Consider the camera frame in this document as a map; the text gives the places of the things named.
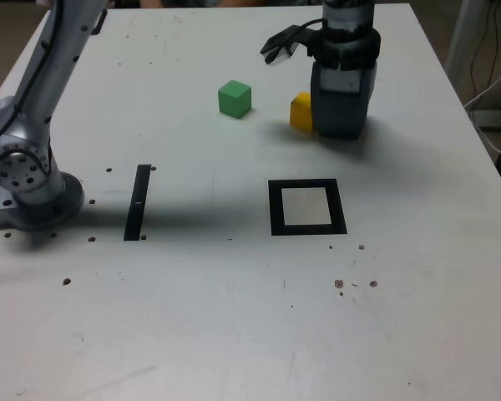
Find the metal stand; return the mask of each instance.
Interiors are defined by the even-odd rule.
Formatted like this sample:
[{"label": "metal stand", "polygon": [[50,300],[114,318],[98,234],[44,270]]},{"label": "metal stand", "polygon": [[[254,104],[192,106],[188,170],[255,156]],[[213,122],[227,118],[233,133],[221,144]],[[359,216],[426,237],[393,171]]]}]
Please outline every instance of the metal stand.
[{"label": "metal stand", "polygon": [[61,196],[36,206],[24,205],[0,186],[0,229],[43,230],[74,216],[84,203],[84,190],[76,177],[63,172],[61,176],[64,185]]}]

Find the white cable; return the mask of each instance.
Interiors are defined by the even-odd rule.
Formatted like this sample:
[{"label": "white cable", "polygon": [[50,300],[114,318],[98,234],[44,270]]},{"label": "white cable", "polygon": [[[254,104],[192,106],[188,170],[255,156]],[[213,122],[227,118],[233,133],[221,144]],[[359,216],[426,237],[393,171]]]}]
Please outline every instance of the white cable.
[{"label": "white cable", "polygon": [[[499,78],[497,78],[497,80],[491,84],[490,86],[488,86],[483,92],[481,92],[478,96],[474,97],[473,99],[471,99],[470,101],[468,101],[465,105],[464,105],[464,108],[467,108],[471,103],[473,103],[475,100],[481,98],[484,94],[486,94],[490,89],[492,89],[495,85],[497,85],[499,83],[499,81],[501,80],[501,76]],[[476,125],[473,121],[471,122],[471,124],[473,124],[473,127],[475,127],[475,129],[477,130],[477,132],[480,134],[480,137],[482,140],[484,140],[484,142],[486,142],[488,144],[488,146],[490,148],[492,148],[493,150],[495,150],[497,153],[499,153],[501,155],[501,150],[499,150],[493,143],[492,141],[488,138],[488,136],[478,127],[478,125]]]},{"label": "white cable", "polygon": [[481,139],[484,140],[489,146],[490,148],[492,148],[493,150],[495,150],[496,152],[498,152],[500,155],[501,155],[501,150],[499,150],[493,143],[492,141],[488,138],[488,136],[478,127],[478,125],[476,125],[473,121],[472,123],[473,124],[473,127],[475,127],[475,129],[477,130],[477,132],[480,134],[481,136]]},{"label": "white cable", "polygon": [[491,88],[493,88],[495,85],[498,84],[498,82],[501,80],[501,76],[497,79],[497,81],[495,81],[493,84],[491,84],[490,86],[488,86],[483,92],[480,93],[479,96],[476,96],[474,97],[473,99],[471,99],[470,101],[468,101],[465,105],[464,105],[464,108],[468,107],[471,103],[473,103],[475,100],[479,99],[480,97],[482,97],[484,94],[486,94]]}]

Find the black tape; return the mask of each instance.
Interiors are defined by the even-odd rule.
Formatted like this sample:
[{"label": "black tape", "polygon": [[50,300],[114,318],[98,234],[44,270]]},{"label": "black tape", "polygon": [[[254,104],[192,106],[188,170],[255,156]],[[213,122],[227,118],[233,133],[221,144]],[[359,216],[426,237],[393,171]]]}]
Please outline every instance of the black tape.
[{"label": "black tape", "polygon": [[91,36],[96,36],[100,33],[102,30],[102,26],[104,25],[104,21],[106,20],[106,17],[108,16],[108,10],[104,9],[102,10],[102,13],[100,14],[99,22],[97,23],[97,26],[94,27],[93,31],[91,31]]},{"label": "black tape", "polygon": [[[331,216],[331,224],[287,226],[284,222],[284,188],[325,188],[326,202]],[[342,201],[335,179],[328,180],[270,180],[269,208],[271,214],[272,236],[322,236],[347,234],[343,216]]]},{"label": "black tape", "polygon": [[134,190],[124,228],[125,241],[139,241],[143,225],[144,204],[149,190],[150,165],[138,165],[135,173]]}]

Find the table surface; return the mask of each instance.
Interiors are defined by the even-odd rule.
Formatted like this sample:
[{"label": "table surface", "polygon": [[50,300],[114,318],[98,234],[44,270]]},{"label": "table surface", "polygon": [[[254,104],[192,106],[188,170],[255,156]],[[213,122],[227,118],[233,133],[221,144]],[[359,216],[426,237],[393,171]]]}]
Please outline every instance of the table surface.
[{"label": "table surface", "polygon": [[[292,130],[311,60],[259,50],[320,15],[109,13],[52,121],[96,204],[55,238],[0,231],[0,401],[501,401],[501,180],[408,5],[376,8],[364,140]],[[138,164],[147,240],[123,241]],[[336,179],[348,234],[271,236],[267,182],[290,179]]]}]

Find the robotic arm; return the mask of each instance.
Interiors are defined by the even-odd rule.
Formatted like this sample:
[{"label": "robotic arm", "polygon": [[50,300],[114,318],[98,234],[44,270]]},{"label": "robotic arm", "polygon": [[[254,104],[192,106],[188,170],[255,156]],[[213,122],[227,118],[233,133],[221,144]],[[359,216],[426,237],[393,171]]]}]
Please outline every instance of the robotic arm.
[{"label": "robotic arm", "polygon": [[[306,46],[311,72],[311,115],[319,135],[356,140],[366,122],[381,37],[373,29],[374,0],[325,0],[323,18],[293,25],[270,38],[261,53],[270,64]],[[308,26],[322,23],[313,31]]]},{"label": "robotic arm", "polygon": [[104,0],[57,0],[15,96],[0,100],[0,228],[33,231],[74,215],[84,202],[59,171],[50,124]]},{"label": "robotic arm", "polygon": [[[50,124],[103,5],[56,0],[17,93],[0,100],[0,228],[54,226],[84,202],[79,180],[59,171]],[[362,131],[380,51],[373,12],[374,0],[325,0],[323,19],[292,26],[261,50],[271,63],[300,43],[315,58],[311,113],[322,136],[353,140]],[[309,29],[313,23],[323,28]]]}]

